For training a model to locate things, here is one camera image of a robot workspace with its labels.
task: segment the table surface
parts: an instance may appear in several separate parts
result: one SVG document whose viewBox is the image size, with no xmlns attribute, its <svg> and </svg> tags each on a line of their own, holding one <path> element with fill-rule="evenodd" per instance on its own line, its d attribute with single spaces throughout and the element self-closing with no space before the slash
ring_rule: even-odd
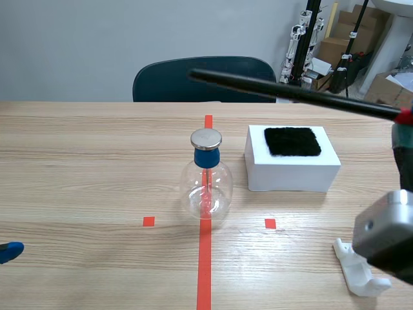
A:
<svg viewBox="0 0 413 310">
<path fill-rule="evenodd" d="M 1 309 L 195 309 L 199 221 L 179 178 L 205 114 L 234 177 L 213 224 L 213 309 L 411 309 L 395 279 L 377 299 L 350 294 L 332 248 L 399 187 L 391 123 L 301 104 L 53 102 L 0 103 L 0 236 L 26 245 L 0 266 Z M 330 191 L 250 192 L 252 124 L 324 126 L 342 164 Z"/>
</svg>

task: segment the blue bottle neck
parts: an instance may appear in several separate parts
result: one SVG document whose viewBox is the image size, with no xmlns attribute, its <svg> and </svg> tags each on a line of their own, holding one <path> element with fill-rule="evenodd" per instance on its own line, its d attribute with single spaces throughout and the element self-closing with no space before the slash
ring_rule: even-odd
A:
<svg viewBox="0 0 413 310">
<path fill-rule="evenodd" d="M 219 164 L 219 149 L 198 150 L 195 149 L 194 161 L 198 167 L 204 169 L 214 168 Z"/>
</svg>

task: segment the black tripod stand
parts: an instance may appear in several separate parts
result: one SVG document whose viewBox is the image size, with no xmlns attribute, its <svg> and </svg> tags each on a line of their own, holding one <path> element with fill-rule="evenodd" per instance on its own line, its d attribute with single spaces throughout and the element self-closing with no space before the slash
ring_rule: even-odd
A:
<svg viewBox="0 0 413 310">
<path fill-rule="evenodd" d="M 368 0 L 365 0 L 363 3 L 363 8 L 361 9 L 359 18 L 357 20 L 356 26 L 354 27 L 354 31 L 350 33 L 350 42 L 348 42 L 347 49 L 345 54 L 341 56 L 340 62 L 338 63 L 334 73 L 322 84 L 320 89 L 324 87 L 330 81 L 332 77 L 337 76 L 338 74 L 340 75 L 340 78 L 344 78 L 345 80 L 345 86 L 346 86 L 346 97 L 348 97 L 348 81 L 347 81 L 347 69 L 348 69 L 348 63 L 351 60 L 351 48 L 353 47 L 354 40 L 357 38 L 357 32 L 359 30 L 361 20 L 363 19 L 366 7 L 368 4 Z"/>
</svg>

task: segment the white sink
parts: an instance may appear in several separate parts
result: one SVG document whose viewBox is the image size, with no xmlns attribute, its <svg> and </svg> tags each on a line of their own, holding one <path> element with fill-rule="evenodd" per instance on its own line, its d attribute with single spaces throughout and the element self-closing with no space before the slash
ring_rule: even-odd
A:
<svg viewBox="0 0 413 310">
<path fill-rule="evenodd" d="M 393 14 L 392 26 L 376 52 L 359 94 L 364 96 L 376 74 L 397 67 L 413 34 L 413 0 L 372 0 L 376 8 Z"/>
<path fill-rule="evenodd" d="M 376 8 L 403 17 L 413 17 L 413 0 L 372 0 Z"/>
</svg>

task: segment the white robot part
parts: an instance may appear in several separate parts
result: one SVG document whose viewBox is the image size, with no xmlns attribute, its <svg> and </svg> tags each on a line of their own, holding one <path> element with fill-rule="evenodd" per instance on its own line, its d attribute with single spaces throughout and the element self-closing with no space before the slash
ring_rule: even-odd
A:
<svg viewBox="0 0 413 310">
<path fill-rule="evenodd" d="M 333 247 L 349 291 L 357 296 L 377 297 L 392 287 L 389 279 L 373 279 L 371 266 L 364 257 L 354 252 L 351 243 L 343 243 L 338 238 Z"/>
<path fill-rule="evenodd" d="M 324 19 L 319 17 L 317 19 L 316 25 L 314 26 L 314 31 L 313 31 L 312 36 L 311 36 L 310 46 L 308 48 L 307 56 L 306 56 L 305 62 L 304 62 L 303 74 L 305 74 L 305 72 L 307 72 L 307 70 L 308 70 L 308 68 L 309 68 L 309 66 L 312 62 L 312 59 L 314 58 L 312 52 L 314 50 L 314 47 L 317 45 L 318 37 L 320 35 L 320 32 L 323 31 L 323 29 L 324 29 Z"/>
<path fill-rule="evenodd" d="M 288 52 L 285 55 L 285 64 L 283 67 L 283 71 L 281 72 L 280 82 L 282 83 L 288 84 L 293 67 L 292 63 L 294 61 L 294 56 L 296 54 L 298 47 L 298 41 L 303 35 L 305 35 L 304 25 L 295 25 L 291 28 L 290 46 L 288 47 Z"/>
<path fill-rule="evenodd" d="M 310 24 L 312 16 L 312 11 L 302 11 L 299 18 L 299 24 L 295 25 L 291 29 L 291 40 L 290 46 L 288 47 L 288 52 L 286 54 L 285 64 L 283 66 L 283 70 L 281 72 L 281 79 L 280 82 L 284 84 L 288 84 L 291 77 L 291 71 L 293 67 L 294 57 L 297 52 L 298 42 L 301 36 L 305 35 L 307 28 Z M 314 26 L 314 31 L 311 37 L 310 48 L 307 52 L 307 57 L 304 64 L 304 72 L 307 71 L 309 64 L 313 58 L 312 51 L 317 44 L 318 34 L 324 28 L 324 19 L 318 18 L 316 24 Z"/>
</svg>

